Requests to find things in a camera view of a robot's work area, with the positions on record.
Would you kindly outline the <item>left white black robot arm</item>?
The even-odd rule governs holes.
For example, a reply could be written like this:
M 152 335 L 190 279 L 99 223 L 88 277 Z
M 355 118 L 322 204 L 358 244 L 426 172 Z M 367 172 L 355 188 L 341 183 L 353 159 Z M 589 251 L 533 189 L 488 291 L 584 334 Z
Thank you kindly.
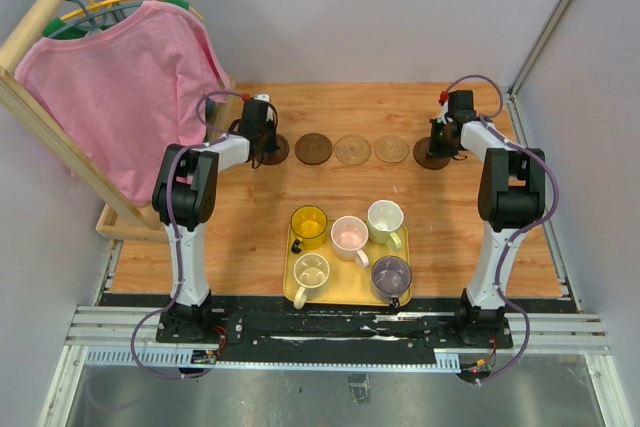
M 267 94 L 243 99 L 241 116 L 220 138 L 166 150 L 152 194 L 152 207 L 164 225 L 171 252 L 170 301 L 159 314 L 156 340 L 200 343 L 223 331 L 215 324 L 205 268 L 206 226 L 216 201 L 218 174 L 237 165 L 256 169 L 282 154 L 288 143 L 277 134 L 278 114 Z

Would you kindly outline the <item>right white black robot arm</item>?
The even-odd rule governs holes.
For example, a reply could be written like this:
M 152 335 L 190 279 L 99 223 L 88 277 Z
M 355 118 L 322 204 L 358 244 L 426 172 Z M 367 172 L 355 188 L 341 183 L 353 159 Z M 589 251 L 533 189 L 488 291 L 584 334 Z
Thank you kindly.
M 473 110 L 432 119 L 427 162 L 442 161 L 462 151 L 482 161 L 478 212 L 484 222 L 476 271 L 463 290 L 451 319 L 433 328 L 441 342 L 464 347 L 486 345 L 504 334 L 505 310 L 516 307 L 506 287 L 517 252 L 528 232 L 546 222 L 557 203 L 546 208 L 546 181 L 557 182 L 544 152 L 512 142 L 492 122 Z

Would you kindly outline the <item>pale green mug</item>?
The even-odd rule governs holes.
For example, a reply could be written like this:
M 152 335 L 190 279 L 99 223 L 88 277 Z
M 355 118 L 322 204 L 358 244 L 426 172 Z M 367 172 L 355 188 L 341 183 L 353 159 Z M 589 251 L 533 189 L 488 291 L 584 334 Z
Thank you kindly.
M 398 234 L 404 223 L 404 212 L 391 200 L 377 200 L 368 209 L 369 240 L 398 251 L 403 242 Z

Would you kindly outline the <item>woven rattan coaster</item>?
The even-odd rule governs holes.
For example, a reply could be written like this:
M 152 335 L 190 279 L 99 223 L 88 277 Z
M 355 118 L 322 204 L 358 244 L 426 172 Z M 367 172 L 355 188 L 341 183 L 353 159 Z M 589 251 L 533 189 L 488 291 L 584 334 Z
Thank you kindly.
M 408 156 L 409 145 L 397 135 L 385 135 L 375 141 L 374 153 L 383 162 L 399 163 Z
M 371 151 L 369 141 L 357 134 L 343 136 L 334 144 L 336 158 L 341 163 L 350 166 L 365 163 L 370 158 Z

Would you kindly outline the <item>dark brown coaster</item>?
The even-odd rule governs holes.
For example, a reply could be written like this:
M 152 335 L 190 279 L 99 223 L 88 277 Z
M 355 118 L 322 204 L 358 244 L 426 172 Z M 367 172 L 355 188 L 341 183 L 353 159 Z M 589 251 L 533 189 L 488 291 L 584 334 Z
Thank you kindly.
M 423 137 L 416 142 L 413 148 L 414 160 L 423 168 L 428 170 L 440 170 L 445 168 L 451 161 L 450 157 L 437 157 L 430 154 L 430 137 Z
M 287 159 L 289 155 L 289 143 L 283 135 L 281 134 L 279 135 L 280 135 L 280 138 L 279 138 L 280 150 L 275 153 L 271 153 L 267 157 L 259 157 L 259 161 L 261 164 L 264 164 L 267 166 L 274 166 L 284 162 Z

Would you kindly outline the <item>purple mug black rim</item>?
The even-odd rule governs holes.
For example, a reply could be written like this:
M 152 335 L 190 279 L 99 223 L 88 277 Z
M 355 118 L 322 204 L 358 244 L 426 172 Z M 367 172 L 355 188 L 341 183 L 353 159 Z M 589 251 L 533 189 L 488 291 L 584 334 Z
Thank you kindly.
M 412 272 L 409 264 L 397 256 L 379 258 L 371 269 L 372 291 L 391 307 L 400 307 L 401 297 L 409 290 Z

